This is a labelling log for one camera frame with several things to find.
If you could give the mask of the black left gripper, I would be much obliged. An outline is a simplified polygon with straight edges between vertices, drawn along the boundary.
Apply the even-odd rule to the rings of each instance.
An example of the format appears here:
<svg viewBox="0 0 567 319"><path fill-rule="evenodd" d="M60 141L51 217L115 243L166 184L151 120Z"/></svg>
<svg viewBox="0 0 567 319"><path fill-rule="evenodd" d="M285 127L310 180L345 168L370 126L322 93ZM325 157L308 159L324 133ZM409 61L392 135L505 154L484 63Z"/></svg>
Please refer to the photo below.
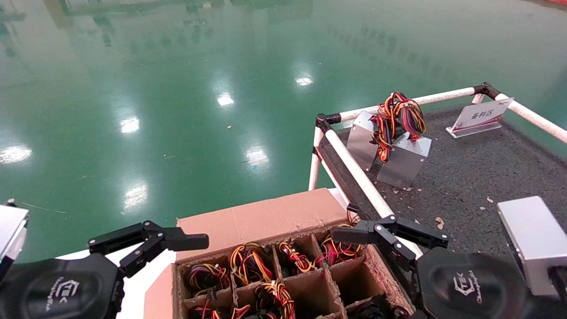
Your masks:
<svg viewBox="0 0 567 319"><path fill-rule="evenodd" d="M124 274L105 256L18 263L1 282L3 319L114 319Z"/></svg>

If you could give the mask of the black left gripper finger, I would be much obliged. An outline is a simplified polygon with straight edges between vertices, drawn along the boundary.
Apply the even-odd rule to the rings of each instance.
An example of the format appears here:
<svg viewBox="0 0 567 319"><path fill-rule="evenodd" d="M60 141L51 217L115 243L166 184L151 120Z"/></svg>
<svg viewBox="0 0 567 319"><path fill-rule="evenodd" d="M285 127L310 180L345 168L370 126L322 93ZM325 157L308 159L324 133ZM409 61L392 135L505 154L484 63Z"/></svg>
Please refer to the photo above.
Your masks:
<svg viewBox="0 0 567 319"><path fill-rule="evenodd" d="M133 277L165 250L204 250L209 244L207 234L185 234L180 227L161 227L145 221L91 239L89 252L105 256L136 245L133 252L121 259L119 266L124 277Z"/></svg>

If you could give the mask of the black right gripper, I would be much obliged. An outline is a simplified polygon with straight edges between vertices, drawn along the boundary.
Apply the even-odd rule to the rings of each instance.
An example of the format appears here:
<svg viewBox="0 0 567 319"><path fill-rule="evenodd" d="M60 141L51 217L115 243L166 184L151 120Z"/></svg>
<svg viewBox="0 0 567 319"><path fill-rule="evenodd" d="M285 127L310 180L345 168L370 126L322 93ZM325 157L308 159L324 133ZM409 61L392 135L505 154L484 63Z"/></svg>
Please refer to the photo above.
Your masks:
<svg viewBox="0 0 567 319"><path fill-rule="evenodd" d="M482 253L450 252L444 249L447 234L405 218L360 220L333 228L331 237L341 244L374 244L405 271L416 266L419 310L430 319L522 318L530 299L512 264ZM401 240L432 250L418 259Z"/></svg>

